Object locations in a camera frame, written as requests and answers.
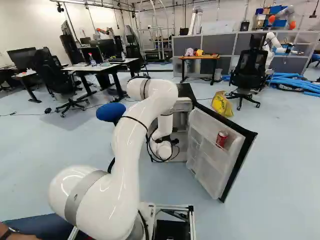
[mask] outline blue stool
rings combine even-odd
[[[125,105],[118,102],[111,102],[99,107],[96,110],[95,115],[97,119],[101,121],[113,123],[116,126],[119,119],[122,117],[125,111],[126,111]]]

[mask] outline gray partition panel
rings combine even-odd
[[[250,38],[251,38],[251,34],[255,34],[255,35],[265,35],[267,34],[266,32],[264,33],[259,33],[259,32],[255,32],[255,33],[239,33],[238,34],[238,38],[236,40],[236,45],[235,45],[235,50],[234,50],[234,55],[240,55],[242,50],[247,50],[250,49]]]
[[[300,32],[297,39],[296,43],[297,44],[304,44],[304,43],[312,43],[316,42],[318,39],[318,33],[317,32]]]
[[[206,54],[232,55],[236,34],[205,35],[202,50]]]
[[[296,44],[292,47],[292,50],[303,52],[302,56],[309,56],[309,54],[314,49],[315,43],[310,44]]]
[[[183,56],[188,48],[200,49],[201,36],[184,36],[173,39],[173,56]]]
[[[275,57],[270,68],[278,73],[301,74],[307,61],[306,57]]]
[[[229,71],[231,57],[222,56],[217,60],[217,69],[222,69],[222,74],[226,75]],[[212,74],[213,72],[213,61],[202,59],[200,64],[200,74]]]
[[[296,39],[297,32],[279,32],[276,37],[280,44],[293,43]]]

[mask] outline desk leg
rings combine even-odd
[[[107,73],[97,74],[97,75],[95,75],[95,77],[99,82],[99,85],[101,87],[101,89],[100,89],[101,91],[103,91],[111,86],[110,78]]]
[[[217,67],[217,59],[213,59],[213,69],[212,69],[212,79],[210,82],[210,85],[212,86],[214,84],[215,81],[215,72],[216,72],[216,67]]]
[[[115,102],[118,102],[118,101],[120,101],[121,99],[123,99],[125,97],[126,92],[123,91],[122,88],[121,88],[117,73],[112,73],[112,76],[113,76],[113,80],[114,80],[114,83],[115,83],[116,91],[117,91],[118,96],[119,96],[119,98],[117,98]]]
[[[132,64],[129,64],[129,69],[130,69],[131,78],[133,78],[135,76],[135,71]]]
[[[81,78],[81,81],[82,81],[82,83],[83,83],[83,86],[84,86],[87,94],[85,94],[85,95],[83,95],[83,96],[81,96],[81,97],[78,97],[77,100],[84,99],[84,98],[89,97],[89,96],[91,96],[91,95],[93,95],[93,94],[95,94],[95,93],[97,92],[96,90],[91,91],[91,89],[90,89],[90,87],[89,87],[89,85],[88,85],[88,82],[87,82],[86,77],[85,77],[84,74],[81,73],[81,74],[80,74],[80,78]]]
[[[185,81],[185,60],[182,59],[182,80],[180,83],[182,84]]]
[[[28,100],[29,102],[33,102],[33,103],[37,103],[37,104],[42,103],[42,101],[40,101],[40,100],[38,100],[38,99],[36,98],[36,96],[34,95],[34,93],[32,92],[32,90],[31,90],[30,87],[28,86],[28,83],[26,82],[25,77],[22,77],[22,78],[21,78],[21,83],[23,84],[23,86],[25,87],[25,89],[27,90],[27,92],[29,93],[29,95],[30,95],[30,97],[31,97],[31,98]]]

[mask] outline keyboard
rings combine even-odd
[[[126,60],[123,60],[122,58],[114,58],[114,59],[109,59],[109,62],[110,63],[123,63],[125,62]]]

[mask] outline plastic bag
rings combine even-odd
[[[212,99],[212,108],[220,115],[229,118],[234,115],[232,103],[225,97],[226,91],[217,91]]]

